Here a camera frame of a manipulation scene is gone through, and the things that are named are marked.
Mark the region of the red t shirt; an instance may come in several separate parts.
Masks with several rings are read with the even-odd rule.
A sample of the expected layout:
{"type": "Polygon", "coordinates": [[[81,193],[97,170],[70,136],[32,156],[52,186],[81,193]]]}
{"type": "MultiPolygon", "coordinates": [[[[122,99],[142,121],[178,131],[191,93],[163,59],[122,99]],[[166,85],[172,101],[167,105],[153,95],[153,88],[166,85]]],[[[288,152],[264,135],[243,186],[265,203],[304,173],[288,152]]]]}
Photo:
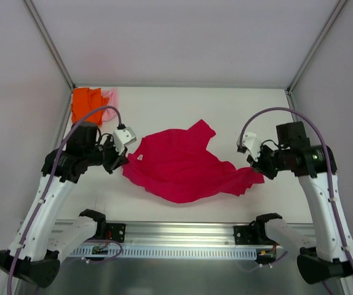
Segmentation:
{"type": "Polygon", "coordinates": [[[142,138],[122,174],[145,191],[173,203],[191,203],[219,193],[240,196],[263,175],[236,168],[207,150],[216,135],[199,120],[187,130],[168,129],[142,138]]]}

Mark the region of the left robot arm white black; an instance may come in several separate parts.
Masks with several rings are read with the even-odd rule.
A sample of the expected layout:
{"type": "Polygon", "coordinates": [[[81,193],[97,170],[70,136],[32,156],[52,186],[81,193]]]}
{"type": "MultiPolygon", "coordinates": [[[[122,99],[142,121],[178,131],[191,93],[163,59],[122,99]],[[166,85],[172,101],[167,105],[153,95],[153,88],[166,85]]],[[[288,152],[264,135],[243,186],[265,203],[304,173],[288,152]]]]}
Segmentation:
{"type": "Polygon", "coordinates": [[[124,124],[102,140],[95,123],[83,122],[74,124],[61,146],[46,156],[30,210],[14,241],[0,250],[0,270],[8,276],[7,294],[14,292],[14,278],[47,288],[78,246],[106,238],[105,214],[90,209],[82,211],[54,241],[50,235],[67,197],[88,168],[102,166],[112,174],[128,162],[127,147],[135,141],[133,130],[124,124]]]}

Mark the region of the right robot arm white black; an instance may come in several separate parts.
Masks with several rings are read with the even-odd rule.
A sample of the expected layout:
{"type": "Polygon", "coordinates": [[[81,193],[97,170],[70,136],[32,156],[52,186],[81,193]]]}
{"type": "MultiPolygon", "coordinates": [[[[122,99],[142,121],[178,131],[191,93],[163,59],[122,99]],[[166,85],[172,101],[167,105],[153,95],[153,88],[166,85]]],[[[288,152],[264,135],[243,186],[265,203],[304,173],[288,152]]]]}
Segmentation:
{"type": "Polygon", "coordinates": [[[260,244],[273,240],[296,256],[299,273],[310,285],[352,276],[353,239],[338,194],[331,149],[313,146],[302,122],[278,125],[276,131],[276,150],[250,132],[240,136],[238,150],[247,152],[253,170],[268,179],[280,171],[290,171],[298,178],[309,205],[315,240],[297,233],[274,213],[257,217],[253,239],[260,244]]]}

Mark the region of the pink t shirt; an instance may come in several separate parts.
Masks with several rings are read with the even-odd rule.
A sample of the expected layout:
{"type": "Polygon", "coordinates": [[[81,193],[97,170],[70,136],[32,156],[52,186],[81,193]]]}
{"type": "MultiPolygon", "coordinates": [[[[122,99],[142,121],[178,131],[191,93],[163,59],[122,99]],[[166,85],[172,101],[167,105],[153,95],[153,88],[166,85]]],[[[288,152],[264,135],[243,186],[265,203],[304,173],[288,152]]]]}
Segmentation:
{"type": "MultiPolygon", "coordinates": [[[[114,108],[118,108],[118,92],[117,88],[112,88],[111,90],[101,90],[101,95],[103,98],[108,100],[107,105],[112,106],[114,108]]],[[[104,122],[110,121],[117,116],[114,109],[106,109],[104,110],[102,120],[104,122]]]]}

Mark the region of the orange t shirt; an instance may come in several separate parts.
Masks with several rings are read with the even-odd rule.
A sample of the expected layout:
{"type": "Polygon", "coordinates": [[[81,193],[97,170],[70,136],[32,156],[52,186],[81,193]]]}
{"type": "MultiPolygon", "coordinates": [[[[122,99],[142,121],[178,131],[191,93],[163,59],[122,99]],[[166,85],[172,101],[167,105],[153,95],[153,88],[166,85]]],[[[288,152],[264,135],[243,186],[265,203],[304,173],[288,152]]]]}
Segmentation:
{"type": "Polygon", "coordinates": [[[81,120],[87,113],[107,104],[108,100],[101,94],[100,88],[88,87],[73,90],[71,112],[72,123],[81,120]]]}

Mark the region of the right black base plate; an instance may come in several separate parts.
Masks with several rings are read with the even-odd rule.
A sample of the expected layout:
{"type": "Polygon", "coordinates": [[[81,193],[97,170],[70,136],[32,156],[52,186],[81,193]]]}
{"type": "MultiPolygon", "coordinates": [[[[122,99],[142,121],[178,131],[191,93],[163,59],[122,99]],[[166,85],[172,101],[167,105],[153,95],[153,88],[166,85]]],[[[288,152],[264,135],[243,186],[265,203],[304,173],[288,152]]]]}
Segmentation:
{"type": "Polygon", "coordinates": [[[236,245],[275,245],[275,241],[267,237],[264,229],[254,224],[234,226],[234,243],[236,245]]]}

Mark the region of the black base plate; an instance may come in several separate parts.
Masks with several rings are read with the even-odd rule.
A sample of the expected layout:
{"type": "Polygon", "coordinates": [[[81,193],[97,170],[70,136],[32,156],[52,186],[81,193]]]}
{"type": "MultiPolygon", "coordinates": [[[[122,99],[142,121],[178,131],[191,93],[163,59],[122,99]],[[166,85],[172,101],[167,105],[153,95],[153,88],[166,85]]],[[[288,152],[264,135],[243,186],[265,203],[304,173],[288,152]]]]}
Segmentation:
{"type": "Polygon", "coordinates": [[[126,224],[107,222],[104,231],[106,240],[112,240],[119,243],[125,241],[126,224]]]}
{"type": "Polygon", "coordinates": [[[275,241],[267,237],[264,229],[254,224],[234,226],[234,243],[236,245],[275,245],[275,241]]]}

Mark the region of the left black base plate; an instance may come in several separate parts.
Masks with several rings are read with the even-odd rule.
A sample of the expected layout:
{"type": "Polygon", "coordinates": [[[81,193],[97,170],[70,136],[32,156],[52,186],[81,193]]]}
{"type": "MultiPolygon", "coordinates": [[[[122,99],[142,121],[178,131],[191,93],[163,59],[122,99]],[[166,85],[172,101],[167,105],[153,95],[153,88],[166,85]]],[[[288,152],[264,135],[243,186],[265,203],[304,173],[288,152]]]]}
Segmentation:
{"type": "Polygon", "coordinates": [[[107,222],[104,231],[106,240],[112,240],[119,243],[125,241],[126,224],[107,222]]]}

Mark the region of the aluminium mounting rail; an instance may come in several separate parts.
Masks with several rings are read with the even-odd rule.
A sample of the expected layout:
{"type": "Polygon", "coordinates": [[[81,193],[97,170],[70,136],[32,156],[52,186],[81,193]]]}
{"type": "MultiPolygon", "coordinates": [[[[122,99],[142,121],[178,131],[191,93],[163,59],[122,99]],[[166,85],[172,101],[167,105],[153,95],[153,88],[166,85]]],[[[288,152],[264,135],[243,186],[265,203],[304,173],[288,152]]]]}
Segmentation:
{"type": "Polygon", "coordinates": [[[133,222],[126,224],[125,245],[143,246],[229,246],[234,226],[248,223],[133,222]]]}

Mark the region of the right aluminium frame post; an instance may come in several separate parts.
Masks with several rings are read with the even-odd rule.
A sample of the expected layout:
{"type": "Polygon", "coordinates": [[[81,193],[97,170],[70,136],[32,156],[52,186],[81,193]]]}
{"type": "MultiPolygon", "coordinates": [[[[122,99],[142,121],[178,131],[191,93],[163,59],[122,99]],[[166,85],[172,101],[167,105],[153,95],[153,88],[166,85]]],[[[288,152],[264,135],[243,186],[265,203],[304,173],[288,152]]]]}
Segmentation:
{"type": "Polygon", "coordinates": [[[304,73],[308,69],[309,65],[313,61],[313,59],[314,59],[317,51],[319,50],[320,46],[324,42],[325,38],[327,37],[327,35],[329,34],[329,32],[331,31],[333,26],[335,25],[337,19],[339,18],[339,16],[343,12],[343,10],[346,7],[346,5],[348,4],[348,2],[349,2],[348,0],[338,0],[338,1],[336,1],[336,4],[335,4],[334,8],[332,8],[329,16],[325,20],[325,23],[323,24],[323,26],[321,27],[318,35],[314,39],[314,42],[310,46],[306,56],[304,57],[304,59],[303,59],[301,65],[299,66],[296,74],[294,75],[292,81],[290,82],[290,85],[286,88],[286,92],[288,94],[291,94],[294,91],[294,89],[296,88],[296,86],[298,85],[298,83],[301,80],[302,76],[304,75],[304,73]]]}

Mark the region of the aluminium frame post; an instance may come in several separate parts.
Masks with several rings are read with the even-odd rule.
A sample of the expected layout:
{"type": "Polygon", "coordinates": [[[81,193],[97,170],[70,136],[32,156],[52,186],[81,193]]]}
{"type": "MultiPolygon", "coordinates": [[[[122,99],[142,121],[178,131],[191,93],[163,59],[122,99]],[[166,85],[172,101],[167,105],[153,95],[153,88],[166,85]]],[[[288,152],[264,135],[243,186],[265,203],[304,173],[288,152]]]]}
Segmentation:
{"type": "Polygon", "coordinates": [[[327,37],[327,35],[329,34],[329,32],[331,31],[333,26],[335,25],[337,19],[339,18],[339,16],[343,12],[343,10],[346,7],[346,5],[348,4],[348,2],[349,2],[348,0],[338,0],[338,1],[336,1],[336,4],[335,4],[334,8],[332,8],[329,16],[325,20],[325,23],[323,24],[323,26],[321,27],[318,35],[314,39],[314,42],[310,46],[306,56],[304,57],[304,59],[303,59],[301,65],[299,66],[296,74],[294,75],[292,81],[290,82],[290,85],[286,88],[286,92],[288,94],[291,94],[294,91],[294,89],[296,88],[296,86],[298,85],[298,83],[301,80],[302,76],[304,75],[304,73],[308,69],[309,65],[313,61],[313,59],[314,59],[317,51],[319,50],[320,46],[324,42],[325,38],[327,37]]]}
{"type": "Polygon", "coordinates": [[[46,28],[46,25],[32,0],[22,0],[23,5],[25,6],[26,11],[28,12],[30,18],[32,19],[41,39],[43,40],[47,50],[49,51],[53,61],[55,62],[63,80],[70,90],[73,90],[76,87],[76,84],[73,82],[71,75],[68,72],[63,59],[52,40],[52,37],[46,28]]]}

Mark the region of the left aluminium frame post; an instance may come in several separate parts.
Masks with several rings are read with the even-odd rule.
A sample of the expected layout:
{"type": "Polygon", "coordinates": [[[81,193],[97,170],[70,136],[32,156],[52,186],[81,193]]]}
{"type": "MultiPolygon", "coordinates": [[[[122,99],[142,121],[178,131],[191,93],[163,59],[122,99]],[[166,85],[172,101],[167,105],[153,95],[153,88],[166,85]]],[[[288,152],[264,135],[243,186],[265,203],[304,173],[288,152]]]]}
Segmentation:
{"type": "Polygon", "coordinates": [[[52,37],[46,28],[46,25],[32,0],[22,0],[23,5],[25,6],[26,11],[28,12],[30,18],[32,19],[41,39],[43,40],[47,50],[49,51],[53,61],[55,62],[63,80],[70,90],[73,90],[76,87],[76,84],[73,82],[71,75],[68,72],[63,59],[52,40],[52,37]]]}

